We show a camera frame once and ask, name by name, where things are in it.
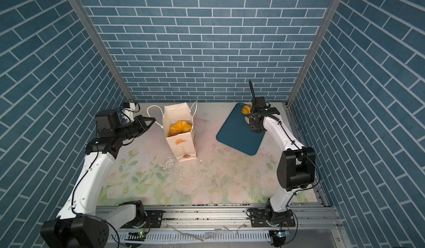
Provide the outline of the white printed paper bag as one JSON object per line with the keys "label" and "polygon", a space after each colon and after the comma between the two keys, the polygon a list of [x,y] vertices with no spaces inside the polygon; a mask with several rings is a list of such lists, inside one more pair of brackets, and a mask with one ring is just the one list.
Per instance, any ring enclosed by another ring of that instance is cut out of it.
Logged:
{"label": "white printed paper bag", "polygon": [[[194,115],[197,112],[198,102],[194,102],[192,105],[188,105],[188,103],[168,105],[164,108],[158,105],[151,105],[146,109],[146,112],[149,113],[149,110],[153,107],[161,111],[162,122],[157,123],[157,125],[163,129],[166,141],[177,161],[185,162],[197,159]],[[192,124],[191,132],[169,137],[170,127],[179,121],[186,121]]]}

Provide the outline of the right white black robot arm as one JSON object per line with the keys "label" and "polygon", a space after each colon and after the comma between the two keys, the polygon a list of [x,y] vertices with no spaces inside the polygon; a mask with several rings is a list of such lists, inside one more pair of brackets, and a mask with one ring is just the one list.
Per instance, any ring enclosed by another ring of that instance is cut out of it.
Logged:
{"label": "right white black robot arm", "polygon": [[290,215],[295,196],[315,181],[315,152],[294,137],[280,112],[263,97],[252,97],[248,122],[254,133],[269,132],[282,151],[277,167],[279,185],[265,207],[266,221],[273,226],[282,225]]}

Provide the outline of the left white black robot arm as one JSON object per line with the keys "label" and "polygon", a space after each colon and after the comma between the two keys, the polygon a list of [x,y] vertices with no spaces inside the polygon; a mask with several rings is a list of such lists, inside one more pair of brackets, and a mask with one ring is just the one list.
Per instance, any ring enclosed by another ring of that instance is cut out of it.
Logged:
{"label": "left white black robot arm", "polygon": [[120,109],[95,115],[96,136],[86,145],[83,168],[64,207],[45,221],[40,235],[50,248],[103,248],[110,232],[126,224],[145,227],[149,222],[140,200],[124,202],[104,218],[96,215],[97,200],[110,168],[127,140],[134,140],[156,122],[137,115],[123,124]]}

